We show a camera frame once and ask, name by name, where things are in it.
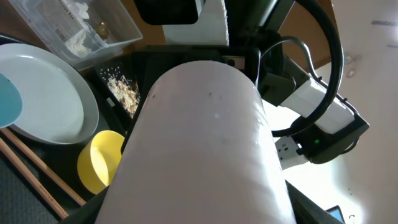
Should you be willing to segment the pink cup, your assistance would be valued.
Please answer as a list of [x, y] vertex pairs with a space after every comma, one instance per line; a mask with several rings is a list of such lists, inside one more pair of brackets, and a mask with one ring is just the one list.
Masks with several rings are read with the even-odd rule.
[[253, 82], [214, 61], [152, 86], [97, 223], [294, 223]]

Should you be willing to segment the food scraps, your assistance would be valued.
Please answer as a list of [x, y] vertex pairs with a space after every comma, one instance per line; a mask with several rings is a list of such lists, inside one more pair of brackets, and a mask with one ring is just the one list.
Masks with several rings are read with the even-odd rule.
[[133, 79], [128, 79], [122, 73], [120, 66], [101, 68], [100, 75], [114, 97], [120, 102], [130, 118], [133, 118], [140, 101], [139, 90]]

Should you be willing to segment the yellow bowl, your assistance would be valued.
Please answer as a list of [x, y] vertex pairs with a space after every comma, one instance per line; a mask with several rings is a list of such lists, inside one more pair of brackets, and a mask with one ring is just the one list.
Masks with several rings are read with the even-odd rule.
[[97, 195], [112, 182], [121, 160], [124, 136], [111, 130], [100, 131], [83, 148], [77, 160], [78, 176]]

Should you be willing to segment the brown snack wrapper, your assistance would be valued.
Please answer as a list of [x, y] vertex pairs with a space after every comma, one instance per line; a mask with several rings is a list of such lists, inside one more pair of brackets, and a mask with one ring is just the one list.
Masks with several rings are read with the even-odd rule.
[[100, 22], [95, 27], [95, 32], [101, 37], [103, 41], [106, 41], [109, 37], [109, 29], [107, 22]]

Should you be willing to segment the grey plate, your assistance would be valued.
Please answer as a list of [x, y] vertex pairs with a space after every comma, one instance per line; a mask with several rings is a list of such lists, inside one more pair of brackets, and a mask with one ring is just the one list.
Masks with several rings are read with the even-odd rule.
[[4, 44], [1, 74], [22, 97], [13, 131], [38, 142], [67, 145], [86, 141], [96, 130], [99, 110], [93, 92], [54, 54], [27, 44]]

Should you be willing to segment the white napkin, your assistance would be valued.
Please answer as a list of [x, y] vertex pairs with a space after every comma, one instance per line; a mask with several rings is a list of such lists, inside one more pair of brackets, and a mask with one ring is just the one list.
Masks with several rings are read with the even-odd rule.
[[75, 12], [78, 14], [78, 22], [83, 27], [80, 29], [73, 37], [65, 42], [67, 49], [74, 55], [80, 58], [84, 58], [91, 53], [91, 49], [83, 45], [86, 39], [86, 33], [90, 31], [85, 20], [90, 18], [87, 13], [89, 7], [85, 2], [75, 2], [77, 10]]

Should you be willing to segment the light blue cup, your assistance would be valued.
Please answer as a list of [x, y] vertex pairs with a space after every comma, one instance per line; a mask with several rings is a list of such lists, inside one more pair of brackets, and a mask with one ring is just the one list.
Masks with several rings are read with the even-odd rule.
[[5, 75], [1, 74], [1, 128], [15, 123], [23, 110], [22, 97], [19, 90]]

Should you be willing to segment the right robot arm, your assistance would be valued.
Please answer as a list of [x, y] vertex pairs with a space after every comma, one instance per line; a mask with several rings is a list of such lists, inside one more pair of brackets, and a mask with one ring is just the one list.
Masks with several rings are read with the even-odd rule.
[[350, 152], [369, 128], [338, 94], [343, 51], [338, 32], [315, 1], [301, 5], [326, 35], [331, 75], [324, 82], [282, 51], [310, 51], [278, 29], [291, 1], [137, 1], [142, 19], [178, 36], [175, 45], [133, 53], [141, 99], [122, 147], [195, 159], [283, 169], [323, 164]]

